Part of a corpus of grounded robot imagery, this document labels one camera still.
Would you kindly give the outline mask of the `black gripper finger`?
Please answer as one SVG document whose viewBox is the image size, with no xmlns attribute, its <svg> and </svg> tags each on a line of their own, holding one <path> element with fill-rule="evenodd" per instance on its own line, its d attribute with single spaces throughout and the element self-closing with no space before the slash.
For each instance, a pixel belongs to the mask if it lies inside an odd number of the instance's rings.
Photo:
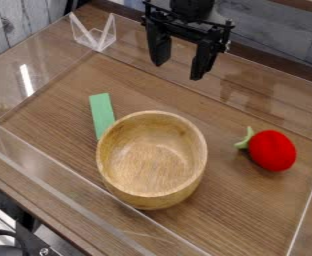
<svg viewBox="0 0 312 256">
<path fill-rule="evenodd" d="M 147 20 L 147 41 L 150 57 L 156 66 L 162 66 L 171 58 L 172 39 L 167 29 L 151 19 Z"/>
<path fill-rule="evenodd" d="M 194 81 L 203 78 L 204 74 L 211 71 L 212 65 L 220 51 L 220 36 L 219 30 L 210 30 L 196 41 L 196 54 L 192 59 L 191 76 Z"/>
</svg>

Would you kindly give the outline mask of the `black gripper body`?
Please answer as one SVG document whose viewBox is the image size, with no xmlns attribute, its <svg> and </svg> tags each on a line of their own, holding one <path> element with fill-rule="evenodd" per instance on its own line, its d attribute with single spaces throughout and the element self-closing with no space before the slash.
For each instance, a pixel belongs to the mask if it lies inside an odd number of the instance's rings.
<svg viewBox="0 0 312 256">
<path fill-rule="evenodd" d="M 216 0 L 143 0 L 144 26 L 151 19 L 160 24 L 170 34 L 192 43 L 210 30 L 219 30 L 220 51 L 228 50 L 231 30 L 235 23 L 216 10 Z"/>
</svg>

